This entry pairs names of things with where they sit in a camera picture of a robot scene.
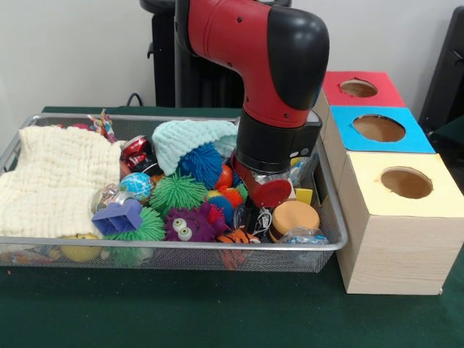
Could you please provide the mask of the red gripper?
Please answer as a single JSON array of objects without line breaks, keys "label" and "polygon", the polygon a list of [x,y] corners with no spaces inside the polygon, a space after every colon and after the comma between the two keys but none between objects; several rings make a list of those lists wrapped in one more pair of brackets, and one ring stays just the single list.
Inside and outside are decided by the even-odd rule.
[{"label": "red gripper", "polygon": [[[256,173],[244,166],[233,154],[233,169],[244,182],[248,191],[245,202],[236,208],[236,227],[246,233],[254,233],[256,226],[256,206],[277,207],[285,202],[293,192],[289,181],[289,171],[282,173]],[[260,210],[260,230],[267,230],[272,224],[272,213],[267,208]]]}]

